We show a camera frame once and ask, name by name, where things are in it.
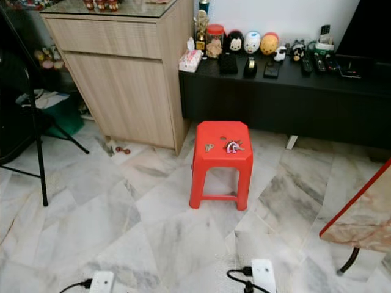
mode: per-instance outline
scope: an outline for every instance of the white wall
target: white wall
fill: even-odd
[[[314,40],[320,27],[331,25],[334,43],[339,45],[359,0],[210,0],[210,23],[224,26],[226,32],[243,34],[256,30],[263,35],[276,32],[280,40]],[[198,0],[194,0],[198,11]]]

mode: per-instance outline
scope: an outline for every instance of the table leg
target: table leg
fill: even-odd
[[[298,136],[289,136],[287,146],[285,147],[287,150],[292,150],[294,147],[294,144],[296,143],[298,139]]]

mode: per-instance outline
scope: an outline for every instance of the cabinet door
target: cabinet door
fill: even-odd
[[[160,61],[77,53],[65,58],[105,135],[174,147]]]

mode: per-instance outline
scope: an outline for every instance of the marble floor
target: marble floor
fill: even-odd
[[[193,210],[195,128],[178,157],[136,143],[114,154],[93,123],[75,135],[89,155],[44,137],[47,208],[39,180],[0,169],[0,292],[56,293],[96,270],[115,273],[115,293],[242,292],[225,273],[253,258],[272,261],[279,293],[391,292],[390,255],[361,251],[339,277],[351,248],[318,236],[382,165],[367,149],[299,137],[286,150],[285,135],[251,131],[247,211],[212,201]],[[36,172],[36,158],[33,145],[12,166]],[[237,178],[212,169],[206,192],[234,194]]]

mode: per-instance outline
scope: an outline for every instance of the wooden cabinet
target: wooden cabinet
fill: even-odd
[[[65,53],[102,131],[174,148],[163,65],[157,60]]]
[[[192,14],[192,0],[139,10],[128,0],[112,14],[67,0],[41,16],[102,133],[178,154],[189,126],[181,113],[178,60],[193,33]]]

